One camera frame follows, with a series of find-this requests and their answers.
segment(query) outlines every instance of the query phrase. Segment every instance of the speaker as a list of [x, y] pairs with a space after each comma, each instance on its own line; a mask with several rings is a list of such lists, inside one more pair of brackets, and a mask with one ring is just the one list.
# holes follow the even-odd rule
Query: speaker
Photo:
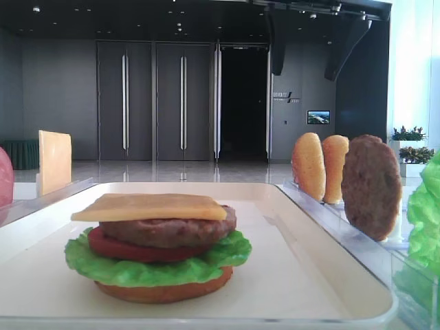
[[354, 47], [370, 30], [371, 20], [337, 19], [333, 23], [332, 44], [324, 77], [336, 81]]
[[266, 12], [267, 26], [270, 33], [271, 71], [275, 76], [283, 72], [288, 33], [288, 11], [269, 7]]

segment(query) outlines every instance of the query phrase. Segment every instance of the burger model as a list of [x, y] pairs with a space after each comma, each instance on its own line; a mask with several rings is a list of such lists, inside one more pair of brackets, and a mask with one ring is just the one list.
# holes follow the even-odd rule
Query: burger model
[[99, 226], [69, 240], [69, 268], [136, 303], [217, 291], [252, 249], [235, 230], [235, 210], [205, 196], [105, 194], [71, 219]]

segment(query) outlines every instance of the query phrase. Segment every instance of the tomato slice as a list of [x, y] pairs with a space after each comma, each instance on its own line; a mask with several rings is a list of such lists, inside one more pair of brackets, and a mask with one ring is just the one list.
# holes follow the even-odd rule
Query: tomato slice
[[139, 246], [107, 237], [100, 227], [94, 228], [89, 233], [88, 239], [90, 249], [96, 254], [109, 258], [140, 261], [142, 263], [172, 263], [182, 261], [192, 256], [202, 254], [211, 248], [211, 245], [200, 245], [196, 247], [184, 246], [171, 249]]

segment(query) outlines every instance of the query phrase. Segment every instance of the yellow cheese slice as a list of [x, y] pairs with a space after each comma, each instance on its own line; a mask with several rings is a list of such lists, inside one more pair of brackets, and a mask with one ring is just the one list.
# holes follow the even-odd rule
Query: yellow cheese slice
[[73, 221], [130, 221], [148, 219], [226, 219], [226, 211], [212, 198], [181, 194], [105, 194]]

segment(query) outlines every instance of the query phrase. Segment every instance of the green lettuce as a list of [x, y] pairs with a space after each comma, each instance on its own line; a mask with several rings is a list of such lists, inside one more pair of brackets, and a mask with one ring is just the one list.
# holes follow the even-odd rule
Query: green lettuce
[[[408, 200], [408, 221], [414, 225], [409, 237], [408, 255], [417, 263], [405, 265], [394, 276], [396, 287], [432, 311], [433, 282], [424, 270], [440, 276], [440, 153], [421, 173], [422, 184]], [[440, 319], [440, 305], [437, 310]]]
[[160, 287], [186, 283], [205, 283], [220, 277], [220, 267], [240, 266], [246, 262], [252, 246], [239, 231], [231, 232], [213, 247], [178, 263], [139, 263], [98, 256], [89, 248], [86, 229], [65, 247], [71, 270], [105, 285], [119, 287]]

